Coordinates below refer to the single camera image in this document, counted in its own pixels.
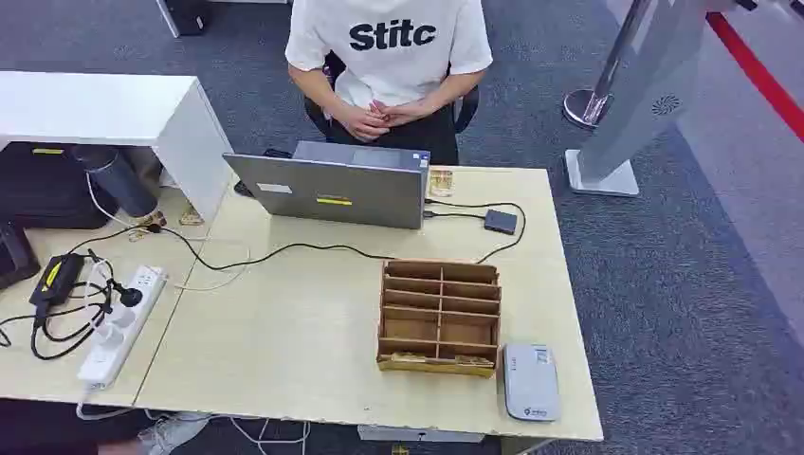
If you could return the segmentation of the person's right hand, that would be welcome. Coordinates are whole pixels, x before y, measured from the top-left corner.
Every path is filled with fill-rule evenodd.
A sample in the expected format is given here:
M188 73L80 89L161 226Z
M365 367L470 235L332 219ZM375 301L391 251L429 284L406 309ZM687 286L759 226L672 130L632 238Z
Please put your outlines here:
M376 140L390 132L383 114L354 105L341 106L336 119L353 137L364 142Z

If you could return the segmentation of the person's left hand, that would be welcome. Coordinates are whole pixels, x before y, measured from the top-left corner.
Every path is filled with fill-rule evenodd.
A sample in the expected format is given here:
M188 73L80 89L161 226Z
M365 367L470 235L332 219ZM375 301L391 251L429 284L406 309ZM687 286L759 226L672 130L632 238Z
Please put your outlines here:
M373 100L370 108L373 113L380 115L389 128L402 126L432 114L432 110L422 100L396 106L389 106L379 100Z

